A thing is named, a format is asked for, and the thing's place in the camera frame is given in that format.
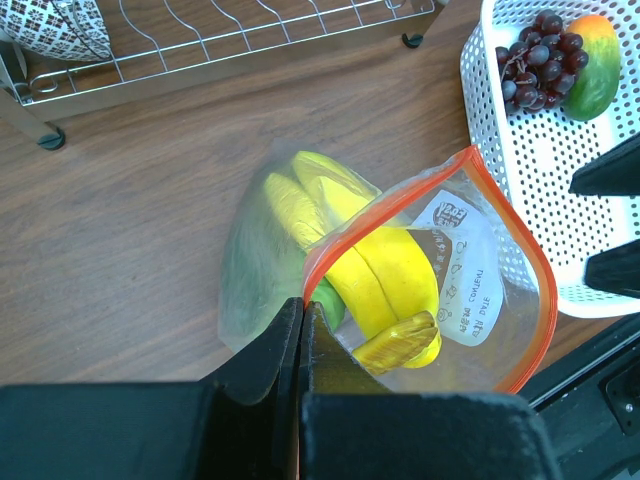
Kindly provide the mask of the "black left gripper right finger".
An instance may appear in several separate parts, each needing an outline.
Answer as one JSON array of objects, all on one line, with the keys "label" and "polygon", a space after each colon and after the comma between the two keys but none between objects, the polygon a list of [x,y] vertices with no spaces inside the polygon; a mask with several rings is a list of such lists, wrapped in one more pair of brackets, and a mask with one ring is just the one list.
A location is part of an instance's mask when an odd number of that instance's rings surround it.
[{"label": "black left gripper right finger", "polygon": [[397,394],[328,330],[303,317],[299,388],[303,479],[557,479],[542,420],[514,395]]}]

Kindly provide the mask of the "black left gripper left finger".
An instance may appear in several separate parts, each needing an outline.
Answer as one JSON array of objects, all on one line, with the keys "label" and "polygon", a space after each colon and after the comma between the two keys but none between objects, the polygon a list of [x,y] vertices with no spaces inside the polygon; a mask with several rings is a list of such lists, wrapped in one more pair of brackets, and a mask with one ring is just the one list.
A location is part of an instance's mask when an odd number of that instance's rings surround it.
[{"label": "black left gripper left finger", "polygon": [[289,479],[303,304],[198,381],[6,385],[5,479]]}]

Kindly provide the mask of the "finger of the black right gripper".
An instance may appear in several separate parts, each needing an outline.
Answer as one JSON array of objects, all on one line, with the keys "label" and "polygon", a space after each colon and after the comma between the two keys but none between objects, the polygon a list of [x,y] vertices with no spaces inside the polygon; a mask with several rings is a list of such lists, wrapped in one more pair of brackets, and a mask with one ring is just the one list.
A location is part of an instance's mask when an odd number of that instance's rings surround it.
[{"label": "finger of the black right gripper", "polygon": [[569,192],[578,195],[638,196],[639,135],[629,137],[572,176]]},{"label": "finger of the black right gripper", "polygon": [[589,257],[584,282],[594,290],[638,299],[640,240]]}]

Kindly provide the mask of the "yellow banana bunch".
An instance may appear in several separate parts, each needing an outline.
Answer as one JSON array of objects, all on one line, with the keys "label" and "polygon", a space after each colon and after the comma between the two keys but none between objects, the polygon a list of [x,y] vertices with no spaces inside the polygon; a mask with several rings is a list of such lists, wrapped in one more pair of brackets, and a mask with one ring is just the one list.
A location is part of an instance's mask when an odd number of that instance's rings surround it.
[{"label": "yellow banana bunch", "polygon": [[[290,176],[268,174],[263,188],[276,219],[305,252],[380,194],[356,172],[319,153],[298,152],[292,169]],[[437,358],[438,282],[400,221],[358,241],[325,278],[365,337],[353,355],[371,374],[422,368]]]}]

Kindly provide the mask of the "green cabbage toy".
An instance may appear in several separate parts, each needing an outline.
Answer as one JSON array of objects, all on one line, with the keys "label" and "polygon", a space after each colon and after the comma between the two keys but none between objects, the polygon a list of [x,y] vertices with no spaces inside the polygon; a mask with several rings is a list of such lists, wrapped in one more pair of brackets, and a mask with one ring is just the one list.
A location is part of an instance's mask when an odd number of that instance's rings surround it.
[{"label": "green cabbage toy", "polygon": [[300,295],[303,252],[271,221],[237,220],[225,245],[218,335],[237,353]]}]

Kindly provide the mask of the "dark green cucumber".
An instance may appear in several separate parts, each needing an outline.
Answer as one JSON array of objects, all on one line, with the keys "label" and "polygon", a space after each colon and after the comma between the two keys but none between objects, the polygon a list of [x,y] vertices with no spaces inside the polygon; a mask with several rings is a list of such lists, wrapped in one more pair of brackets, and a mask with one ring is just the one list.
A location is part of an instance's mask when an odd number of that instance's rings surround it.
[{"label": "dark green cucumber", "polygon": [[346,307],[326,278],[323,278],[317,285],[312,294],[312,300],[322,305],[329,329],[335,331],[344,319]]}]

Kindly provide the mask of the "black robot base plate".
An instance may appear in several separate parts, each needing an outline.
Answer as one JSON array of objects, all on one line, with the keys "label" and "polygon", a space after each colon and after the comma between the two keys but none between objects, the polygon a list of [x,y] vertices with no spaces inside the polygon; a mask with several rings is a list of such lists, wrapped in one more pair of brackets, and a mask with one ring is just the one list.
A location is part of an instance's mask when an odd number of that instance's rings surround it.
[{"label": "black robot base plate", "polygon": [[639,477],[639,316],[536,374],[520,395],[545,423],[565,479]]}]

